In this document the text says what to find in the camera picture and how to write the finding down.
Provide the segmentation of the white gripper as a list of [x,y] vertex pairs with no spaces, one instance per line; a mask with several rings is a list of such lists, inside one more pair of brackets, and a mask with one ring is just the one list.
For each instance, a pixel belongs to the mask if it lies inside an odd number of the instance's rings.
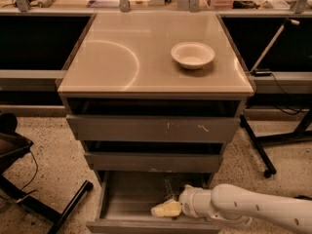
[[176,217],[181,211],[188,217],[210,217],[214,212],[212,191],[186,184],[178,201],[167,200],[151,209],[155,217]]

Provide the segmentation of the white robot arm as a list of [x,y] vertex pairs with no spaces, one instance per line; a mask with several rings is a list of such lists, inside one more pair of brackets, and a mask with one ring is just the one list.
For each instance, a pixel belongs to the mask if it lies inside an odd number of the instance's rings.
[[178,200],[169,199],[152,208],[151,213],[155,217],[184,214],[238,228],[259,218],[298,234],[312,234],[311,201],[255,193],[231,184],[214,189],[186,185]]

